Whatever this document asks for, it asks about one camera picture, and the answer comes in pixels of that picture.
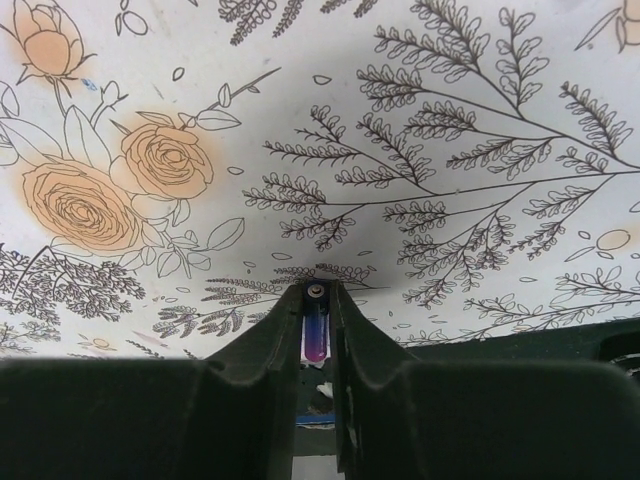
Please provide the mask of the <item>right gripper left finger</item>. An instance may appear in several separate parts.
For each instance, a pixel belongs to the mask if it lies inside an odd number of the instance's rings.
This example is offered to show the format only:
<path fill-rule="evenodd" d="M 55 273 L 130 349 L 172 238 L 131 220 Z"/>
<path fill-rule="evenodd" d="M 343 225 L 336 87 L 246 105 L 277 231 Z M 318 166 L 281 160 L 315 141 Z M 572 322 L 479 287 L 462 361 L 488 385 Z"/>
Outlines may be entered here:
<path fill-rule="evenodd" d="M 5 479 L 287 479 L 303 296 L 203 360 L 5 360 Z"/>

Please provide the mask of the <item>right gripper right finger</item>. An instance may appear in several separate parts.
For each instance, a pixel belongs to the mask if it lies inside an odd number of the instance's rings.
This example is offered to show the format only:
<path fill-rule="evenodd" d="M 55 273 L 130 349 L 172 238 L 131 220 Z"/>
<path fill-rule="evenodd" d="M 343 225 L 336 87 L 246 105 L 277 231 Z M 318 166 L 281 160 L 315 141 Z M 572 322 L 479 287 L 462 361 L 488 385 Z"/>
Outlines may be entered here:
<path fill-rule="evenodd" d="M 349 479 L 635 479 L 639 379 L 600 361 L 423 360 L 330 288 Z"/>

